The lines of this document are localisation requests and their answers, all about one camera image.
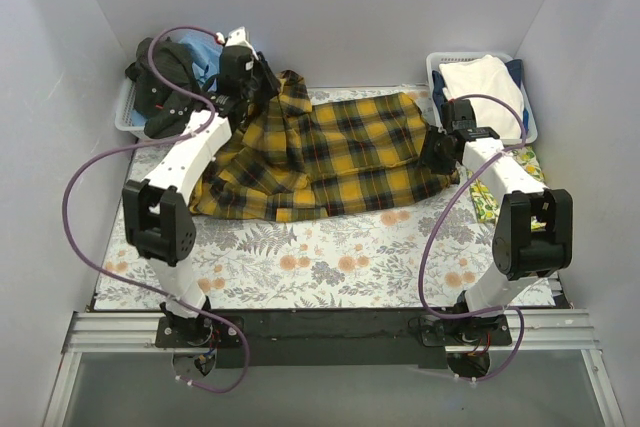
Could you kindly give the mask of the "black pinstripe shirt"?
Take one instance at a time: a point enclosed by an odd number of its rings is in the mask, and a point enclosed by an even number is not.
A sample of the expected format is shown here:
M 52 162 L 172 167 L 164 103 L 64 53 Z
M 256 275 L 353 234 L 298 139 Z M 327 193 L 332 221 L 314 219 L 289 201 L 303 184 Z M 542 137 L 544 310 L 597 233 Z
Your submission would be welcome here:
M 147 118 L 144 133 L 150 139 L 179 136 L 189 122 L 191 113 L 203 104 L 186 96 L 186 91 L 203 95 L 214 87 L 217 75 L 201 87 L 192 70 L 192 59 L 187 48 L 170 39 L 158 42 L 153 51 L 153 62 L 161 82 L 149 66 L 148 51 L 152 40 L 146 38 L 136 49 L 136 60 L 125 70 L 126 77 L 136 89 L 135 109 Z

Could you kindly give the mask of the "yellow plaid flannel shirt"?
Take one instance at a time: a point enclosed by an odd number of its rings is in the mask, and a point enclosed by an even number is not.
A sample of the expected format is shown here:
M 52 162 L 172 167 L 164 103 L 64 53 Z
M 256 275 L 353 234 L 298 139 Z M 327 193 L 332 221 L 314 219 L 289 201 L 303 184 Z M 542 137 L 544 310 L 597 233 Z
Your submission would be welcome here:
M 223 220 L 317 220 L 401 208 L 459 182 L 419 155 L 428 124 L 404 92 L 315 105 L 287 70 L 280 92 L 218 151 L 189 209 Z

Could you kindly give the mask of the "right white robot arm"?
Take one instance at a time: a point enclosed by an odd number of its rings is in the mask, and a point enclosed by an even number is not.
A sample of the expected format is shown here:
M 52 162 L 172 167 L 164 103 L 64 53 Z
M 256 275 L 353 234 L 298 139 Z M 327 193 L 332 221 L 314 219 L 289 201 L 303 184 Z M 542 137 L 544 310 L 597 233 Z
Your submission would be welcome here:
M 572 259 L 573 199 L 551 189 L 518 164 L 497 132 L 480 126 L 474 95 L 446 101 L 441 125 L 426 135 L 420 162 L 431 172 L 472 171 L 500 203 L 491 243 L 493 260 L 481 278 L 449 311 L 429 310 L 426 338 L 441 345 L 488 342 L 506 329 L 505 309 L 538 280 L 566 268 Z

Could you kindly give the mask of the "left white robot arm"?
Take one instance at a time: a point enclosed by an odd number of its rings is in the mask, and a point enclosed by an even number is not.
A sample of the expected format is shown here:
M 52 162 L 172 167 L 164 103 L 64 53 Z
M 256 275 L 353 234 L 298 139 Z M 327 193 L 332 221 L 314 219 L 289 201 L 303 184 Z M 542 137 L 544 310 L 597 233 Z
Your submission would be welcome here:
M 196 133 L 209 112 L 192 113 L 186 126 L 192 137 L 176 143 L 143 180 L 128 181 L 123 188 L 127 242 L 147 261 L 167 293 L 161 304 L 166 327 L 182 345 L 193 347 L 211 342 L 214 322 L 180 304 L 186 302 L 198 310 L 210 308 L 190 260 L 196 240 L 188 209 L 191 194 L 215 154 L 246 120 L 249 105 L 255 100 L 269 101 L 279 89 L 264 56 L 246 45 L 222 49 L 215 84 L 208 95 L 216 109 L 212 123 Z

